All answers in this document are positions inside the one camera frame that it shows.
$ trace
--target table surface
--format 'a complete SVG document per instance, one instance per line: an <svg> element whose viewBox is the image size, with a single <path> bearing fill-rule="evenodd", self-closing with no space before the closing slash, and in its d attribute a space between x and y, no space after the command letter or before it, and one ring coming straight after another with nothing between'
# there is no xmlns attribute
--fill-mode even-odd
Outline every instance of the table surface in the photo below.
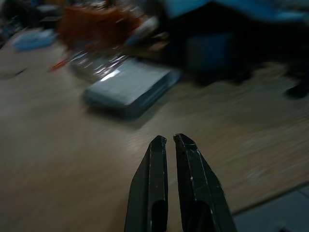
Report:
<svg viewBox="0 0 309 232"><path fill-rule="evenodd" d="M132 177L150 141L168 139L169 232L181 231L175 133L196 141L232 212L309 180L309 102L269 65L236 87L180 82L135 121L89 110L89 85L59 44L0 50L0 231L122 232ZM14 73L25 69L19 75Z"/></svg>

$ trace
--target clear plastic bag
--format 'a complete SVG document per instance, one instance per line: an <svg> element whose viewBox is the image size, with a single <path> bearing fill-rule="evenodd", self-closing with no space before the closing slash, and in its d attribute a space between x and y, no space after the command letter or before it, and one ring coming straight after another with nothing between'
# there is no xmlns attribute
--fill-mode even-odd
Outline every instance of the clear plastic bag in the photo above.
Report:
<svg viewBox="0 0 309 232"><path fill-rule="evenodd" d="M99 81L119 67L127 56L116 52L75 53L70 60L70 66L77 76L91 82Z"/></svg>

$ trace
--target gray floor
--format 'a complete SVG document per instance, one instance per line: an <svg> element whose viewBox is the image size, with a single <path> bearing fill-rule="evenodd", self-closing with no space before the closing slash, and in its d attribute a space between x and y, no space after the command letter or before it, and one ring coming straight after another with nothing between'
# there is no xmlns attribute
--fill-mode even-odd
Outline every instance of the gray floor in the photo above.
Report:
<svg viewBox="0 0 309 232"><path fill-rule="evenodd" d="M234 218L238 232L309 232L309 186Z"/></svg>

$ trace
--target orange object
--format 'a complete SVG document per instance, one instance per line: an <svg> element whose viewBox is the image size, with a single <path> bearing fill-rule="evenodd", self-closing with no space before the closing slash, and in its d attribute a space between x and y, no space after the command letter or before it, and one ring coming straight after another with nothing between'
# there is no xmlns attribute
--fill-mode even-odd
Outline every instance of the orange object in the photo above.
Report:
<svg viewBox="0 0 309 232"><path fill-rule="evenodd" d="M68 60L65 59L65 60L55 64L53 67L51 67L50 71L58 70L58 69L62 68L63 66L65 66L67 63L68 63Z"/></svg>
<svg viewBox="0 0 309 232"><path fill-rule="evenodd" d="M140 24L140 18L116 7L68 7L60 21L58 33L68 49L85 45L85 42L96 48L110 48L122 45Z"/></svg>

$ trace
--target blue cloth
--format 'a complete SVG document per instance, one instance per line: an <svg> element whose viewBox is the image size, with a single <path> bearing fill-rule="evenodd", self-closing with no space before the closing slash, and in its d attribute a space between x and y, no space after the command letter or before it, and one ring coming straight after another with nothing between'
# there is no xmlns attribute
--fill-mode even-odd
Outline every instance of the blue cloth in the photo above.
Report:
<svg viewBox="0 0 309 232"><path fill-rule="evenodd" d="M32 7L37 7L39 4L38 4L38 1L36 0L30 0L30 4Z"/></svg>
<svg viewBox="0 0 309 232"><path fill-rule="evenodd" d="M196 36L187 43L187 67L195 72L208 72L227 67L236 45L229 42L230 33Z"/></svg>
<svg viewBox="0 0 309 232"><path fill-rule="evenodd" d="M170 18L181 16L208 3L215 2L229 7L251 19L268 22L301 22L307 14L300 12L279 11L267 2L259 0L161 0Z"/></svg>

